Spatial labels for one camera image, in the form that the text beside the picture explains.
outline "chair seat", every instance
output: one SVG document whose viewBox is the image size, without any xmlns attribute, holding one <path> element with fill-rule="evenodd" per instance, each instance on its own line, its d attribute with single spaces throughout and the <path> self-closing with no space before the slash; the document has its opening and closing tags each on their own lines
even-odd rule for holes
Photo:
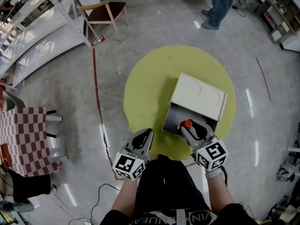
<svg viewBox="0 0 300 225">
<path fill-rule="evenodd" d="M 109 8 L 112 12 L 112 16 L 115 19 L 123 10 L 123 8 L 125 7 L 126 3 L 125 2 L 109 2 L 108 3 Z M 110 17 L 109 14 L 107 12 L 106 6 L 101 6 L 98 7 L 96 9 L 94 9 L 89 17 L 88 17 L 89 21 L 110 21 Z"/>
</svg>

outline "red and white checkered cloth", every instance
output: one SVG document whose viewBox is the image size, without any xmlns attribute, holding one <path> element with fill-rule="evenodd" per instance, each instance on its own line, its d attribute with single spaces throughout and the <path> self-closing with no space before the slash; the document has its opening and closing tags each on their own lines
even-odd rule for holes
<svg viewBox="0 0 300 225">
<path fill-rule="evenodd" d="M 14 108 L 0 113 L 0 144 L 7 143 L 12 169 L 32 177 L 52 173 L 61 162 L 51 161 L 44 107 Z"/>
</svg>

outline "gray marble floor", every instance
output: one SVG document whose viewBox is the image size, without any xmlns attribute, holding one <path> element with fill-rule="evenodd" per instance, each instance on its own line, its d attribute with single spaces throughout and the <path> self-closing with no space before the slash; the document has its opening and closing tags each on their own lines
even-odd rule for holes
<svg viewBox="0 0 300 225">
<path fill-rule="evenodd" d="M 121 0 L 128 5 L 130 27 L 121 16 L 117 22 L 122 43 L 113 28 L 99 26 L 106 41 L 97 45 L 97 81 L 103 125 L 97 109 L 92 50 L 80 45 L 53 59 L 30 77 L 16 93 L 26 105 L 56 109 L 60 124 L 47 124 L 58 134 L 49 140 L 52 153 L 69 160 L 53 175 L 57 196 L 35 198 L 37 208 L 25 217 L 32 224 L 68 224 L 88 217 L 103 183 L 121 186 L 111 170 L 107 154 L 114 158 L 129 134 L 122 109 L 123 93 L 134 65 L 161 46 L 186 44 L 215 57 L 230 75 L 236 92 L 237 114 L 225 139 L 228 187 L 236 202 L 249 205 L 255 218 L 263 218 L 274 203 L 293 188 L 276 180 L 285 149 L 296 136 L 300 112 L 300 56 L 271 43 L 268 28 L 252 13 L 239 16 L 231 10 L 220 30 L 204 30 L 201 9 L 210 0 Z M 270 89 L 271 101 L 258 58 Z M 101 137 L 105 127 L 109 147 Z M 188 168 L 207 198 L 201 167 Z M 117 191 L 103 187 L 93 217 L 101 222 Z"/>
</svg>

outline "yellow circular rug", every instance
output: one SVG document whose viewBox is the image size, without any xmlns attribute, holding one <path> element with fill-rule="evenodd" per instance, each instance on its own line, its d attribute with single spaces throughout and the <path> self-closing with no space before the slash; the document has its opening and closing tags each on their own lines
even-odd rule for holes
<svg viewBox="0 0 300 225">
<path fill-rule="evenodd" d="M 215 131 L 219 139 L 228 135 L 236 111 L 233 83 L 222 65 L 208 53 L 187 45 L 170 45 L 143 57 L 126 82 L 124 111 L 133 133 L 143 128 L 154 130 L 152 152 L 175 160 L 189 159 L 192 153 L 183 138 L 161 130 L 181 73 L 228 94 L 223 117 Z"/>
</svg>

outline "wristband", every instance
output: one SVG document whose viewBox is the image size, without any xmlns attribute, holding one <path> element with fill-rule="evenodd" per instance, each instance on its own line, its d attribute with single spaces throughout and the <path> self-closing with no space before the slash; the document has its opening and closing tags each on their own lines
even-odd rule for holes
<svg viewBox="0 0 300 225">
<path fill-rule="evenodd" d="M 217 177 L 218 175 L 222 175 L 222 169 L 221 168 L 218 168 L 214 171 L 211 171 L 211 172 L 206 172 L 205 174 L 205 177 L 206 179 L 212 179 L 214 177 Z"/>
</svg>

